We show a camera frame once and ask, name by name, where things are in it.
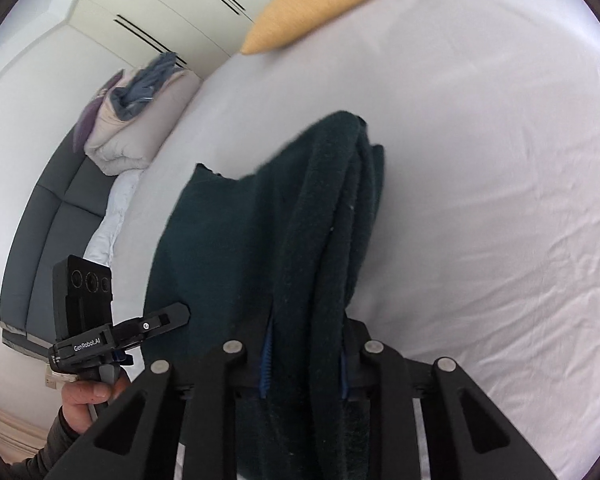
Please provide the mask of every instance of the black sleeve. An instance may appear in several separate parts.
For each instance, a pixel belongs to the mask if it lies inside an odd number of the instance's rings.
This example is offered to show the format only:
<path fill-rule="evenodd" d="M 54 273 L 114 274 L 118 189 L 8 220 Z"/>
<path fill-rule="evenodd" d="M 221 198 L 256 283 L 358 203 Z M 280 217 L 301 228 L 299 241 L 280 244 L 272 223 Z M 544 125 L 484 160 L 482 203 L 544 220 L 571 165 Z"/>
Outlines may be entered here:
<path fill-rule="evenodd" d="M 11 476 L 14 480 L 42 480 L 78 437 L 79 435 L 64 420 L 60 408 L 58 417 L 46 438 L 46 446 L 35 457 L 11 465 Z"/>

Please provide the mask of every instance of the purple cloth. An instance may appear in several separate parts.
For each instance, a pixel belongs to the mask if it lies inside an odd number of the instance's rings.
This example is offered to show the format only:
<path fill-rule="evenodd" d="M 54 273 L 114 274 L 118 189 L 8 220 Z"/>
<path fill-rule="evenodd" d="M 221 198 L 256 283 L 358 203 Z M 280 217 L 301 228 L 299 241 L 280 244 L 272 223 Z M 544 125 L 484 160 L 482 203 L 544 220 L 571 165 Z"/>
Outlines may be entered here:
<path fill-rule="evenodd" d="M 98 116 L 98 110 L 104 102 L 104 98 L 107 96 L 107 92 L 111 90 L 118 81 L 122 79 L 125 71 L 120 70 L 111 79 L 109 79 L 96 94 L 89 104 L 84 107 L 80 117 L 74 126 L 74 153 L 80 152 L 84 148 L 84 144 L 93 131 L 93 126 L 96 123 L 96 117 Z"/>

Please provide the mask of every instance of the gray headboard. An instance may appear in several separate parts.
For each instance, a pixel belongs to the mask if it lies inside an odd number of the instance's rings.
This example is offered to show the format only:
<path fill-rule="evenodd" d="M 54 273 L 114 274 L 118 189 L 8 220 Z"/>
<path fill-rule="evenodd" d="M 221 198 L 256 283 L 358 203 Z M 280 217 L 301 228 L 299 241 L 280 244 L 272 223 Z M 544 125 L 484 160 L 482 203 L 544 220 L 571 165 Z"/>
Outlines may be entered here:
<path fill-rule="evenodd" d="M 64 138 L 31 193 L 0 293 L 2 341 L 42 359 L 56 341 L 52 268 L 69 254 L 82 256 L 102 222 L 114 181 L 84 153 L 72 151 L 72 135 Z"/>

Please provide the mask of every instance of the bed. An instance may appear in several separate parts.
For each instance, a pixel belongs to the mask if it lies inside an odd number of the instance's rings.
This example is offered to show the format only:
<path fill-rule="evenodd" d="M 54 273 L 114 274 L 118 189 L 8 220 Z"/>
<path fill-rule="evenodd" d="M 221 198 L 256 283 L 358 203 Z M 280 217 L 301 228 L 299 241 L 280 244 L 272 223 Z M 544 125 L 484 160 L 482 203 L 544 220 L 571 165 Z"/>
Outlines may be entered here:
<path fill-rule="evenodd" d="M 232 58 L 130 201 L 114 322 L 141 315 L 197 163 L 239 178 L 339 109 L 386 149 L 349 315 L 407 357 L 457 359 L 560 480 L 583 478 L 600 456 L 600 57 L 513 0 L 371 0 Z"/>

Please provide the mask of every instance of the metal screw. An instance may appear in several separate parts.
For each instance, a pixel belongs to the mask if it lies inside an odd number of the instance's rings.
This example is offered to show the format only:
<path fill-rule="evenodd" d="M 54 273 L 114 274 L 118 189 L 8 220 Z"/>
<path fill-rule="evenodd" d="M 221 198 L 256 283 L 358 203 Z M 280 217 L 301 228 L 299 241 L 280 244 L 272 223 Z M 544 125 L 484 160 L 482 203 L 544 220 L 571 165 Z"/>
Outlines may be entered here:
<path fill-rule="evenodd" d="M 456 362 L 451 357 L 438 359 L 438 368 L 443 372 L 453 372 L 456 369 Z"/>
<path fill-rule="evenodd" d="M 379 341 L 367 341 L 365 343 L 365 350 L 370 354 L 379 354 L 384 350 L 384 345 Z"/>
<path fill-rule="evenodd" d="M 227 341 L 222 345 L 222 350 L 228 354 L 237 354 L 238 352 L 242 351 L 242 343 L 232 339 L 231 341 Z"/>
<path fill-rule="evenodd" d="M 158 359 L 151 364 L 151 371 L 157 375 L 163 374 L 169 371 L 169 363 L 164 359 Z"/>

